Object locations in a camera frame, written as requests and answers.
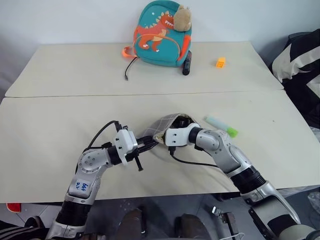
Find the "green highlighter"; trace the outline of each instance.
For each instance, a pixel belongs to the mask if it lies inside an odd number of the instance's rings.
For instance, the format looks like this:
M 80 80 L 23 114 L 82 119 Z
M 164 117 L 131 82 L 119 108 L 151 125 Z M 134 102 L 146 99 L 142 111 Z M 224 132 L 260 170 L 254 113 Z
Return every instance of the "green highlighter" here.
M 204 119 L 208 124 L 214 126 L 217 129 L 223 130 L 225 132 L 227 132 L 230 137 L 235 138 L 238 134 L 238 131 L 235 130 L 234 128 L 228 126 L 227 124 L 219 121 L 218 119 L 212 117 L 212 116 L 207 116 Z

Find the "dinosaur print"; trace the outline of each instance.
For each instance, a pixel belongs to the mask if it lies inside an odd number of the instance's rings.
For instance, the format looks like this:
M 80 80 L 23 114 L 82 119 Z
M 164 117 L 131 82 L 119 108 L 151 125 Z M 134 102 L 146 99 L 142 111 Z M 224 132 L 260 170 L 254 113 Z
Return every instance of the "dinosaur print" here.
M 134 39 L 137 39 L 137 35 L 140 34 L 140 40 L 138 46 L 142 49 L 149 49 L 148 41 L 152 41 L 151 49 L 155 52 L 159 52 L 157 46 L 161 43 L 163 37 L 169 33 L 168 29 L 174 29 L 174 16 L 169 14 L 169 11 L 161 13 L 161 16 L 155 20 L 157 23 L 153 23 L 150 26 L 142 27 L 137 26 L 134 31 Z

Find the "white wall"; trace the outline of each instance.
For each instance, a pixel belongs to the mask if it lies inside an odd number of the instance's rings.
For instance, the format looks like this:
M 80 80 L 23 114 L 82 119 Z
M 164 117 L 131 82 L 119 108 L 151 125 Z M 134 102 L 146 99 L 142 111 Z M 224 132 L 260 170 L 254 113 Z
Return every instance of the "white wall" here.
M 139 15 L 149 2 L 0 0 L 0 95 L 17 79 L 39 44 L 131 42 Z M 320 0 L 179 2 L 191 8 L 193 41 L 249 40 L 267 64 L 282 50 L 289 34 L 320 28 Z

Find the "orange toy block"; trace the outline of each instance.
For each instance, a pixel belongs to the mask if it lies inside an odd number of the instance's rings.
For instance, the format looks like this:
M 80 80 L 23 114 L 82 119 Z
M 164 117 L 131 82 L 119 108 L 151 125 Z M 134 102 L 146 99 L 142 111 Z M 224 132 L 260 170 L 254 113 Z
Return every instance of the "orange toy block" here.
M 218 61 L 216 62 L 216 67 L 222 69 L 225 66 L 226 58 L 225 57 L 219 57 Z

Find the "brown teddy bear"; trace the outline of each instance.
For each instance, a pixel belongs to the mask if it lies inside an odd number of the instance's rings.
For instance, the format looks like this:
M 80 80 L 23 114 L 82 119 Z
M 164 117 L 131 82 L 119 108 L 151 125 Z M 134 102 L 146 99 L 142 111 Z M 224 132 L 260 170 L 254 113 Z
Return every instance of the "brown teddy bear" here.
M 173 16 L 173 28 L 178 32 L 186 32 L 191 28 L 191 11 L 180 5 Z

